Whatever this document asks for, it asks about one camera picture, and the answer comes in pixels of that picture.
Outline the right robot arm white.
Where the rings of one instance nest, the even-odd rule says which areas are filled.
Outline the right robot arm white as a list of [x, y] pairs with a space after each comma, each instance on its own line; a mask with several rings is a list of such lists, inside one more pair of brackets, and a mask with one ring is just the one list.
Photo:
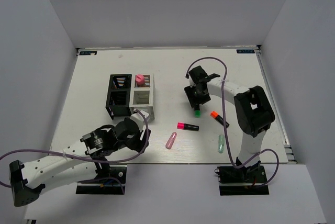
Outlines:
[[258, 85], [251, 88], [240, 86], [216, 73], [209, 75], [201, 66], [188, 70], [186, 78], [189, 86], [184, 91], [195, 114], [200, 111], [200, 105], [209, 102], [212, 96], [234, 105], [237, 122], [243, 132], [241, 149], [235, 162], [236, 174], [240, 180], [249, 181], [260, 166], [262, 141], [275, 120], [264, 89]]

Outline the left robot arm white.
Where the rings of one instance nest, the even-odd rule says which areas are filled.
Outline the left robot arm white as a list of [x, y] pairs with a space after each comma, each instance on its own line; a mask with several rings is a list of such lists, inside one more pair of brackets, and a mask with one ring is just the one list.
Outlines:
[[117, 125], [102, 125], [60, 151], [47, 151], [35, 161], [13, 161], [9, 165], [10, 188], [14, 206], [36, 201], [42, 194], [72, 183], [117, 185], [125, 192], [118, 161], [107, 157], [123, 148], [144, 153], [149, 145], [150, 129], [145, 116], [135, 113]]

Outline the pink capped clear tube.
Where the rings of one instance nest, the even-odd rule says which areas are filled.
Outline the pink capped clear tube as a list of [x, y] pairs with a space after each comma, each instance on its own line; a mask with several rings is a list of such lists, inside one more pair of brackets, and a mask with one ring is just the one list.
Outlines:
[[135, 76], [136, 87], [145, 87], [145, 78], [142, 74], [138, 74]]

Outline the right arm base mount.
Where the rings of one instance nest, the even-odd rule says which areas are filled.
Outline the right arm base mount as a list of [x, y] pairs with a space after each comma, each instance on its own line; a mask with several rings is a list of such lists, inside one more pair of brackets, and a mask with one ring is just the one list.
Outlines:
[[252, 196], [269, 195], [264, 166], [259, 161], [251, 167], [236, 169], [233, 166], [218, 166], [215, 169], [218, 176], [220, 196]]

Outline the green black highlighter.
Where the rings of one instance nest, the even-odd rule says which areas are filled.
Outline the green black highlighter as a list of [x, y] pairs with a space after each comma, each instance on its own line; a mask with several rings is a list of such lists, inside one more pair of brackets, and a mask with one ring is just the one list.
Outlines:
[[194, 115], [196, 118], [199, 118], [201, 116], [201, 111], [200, 111], [199, 106], [194, 107]]

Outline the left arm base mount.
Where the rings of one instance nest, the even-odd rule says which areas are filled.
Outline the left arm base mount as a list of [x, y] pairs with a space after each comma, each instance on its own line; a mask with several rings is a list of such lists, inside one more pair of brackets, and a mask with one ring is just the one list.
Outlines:
[[124, 195], [126, 190], [126, 165], [111, 166], [108, 171], [99, 170], [91, 180], [78, 182], [77, 195]]

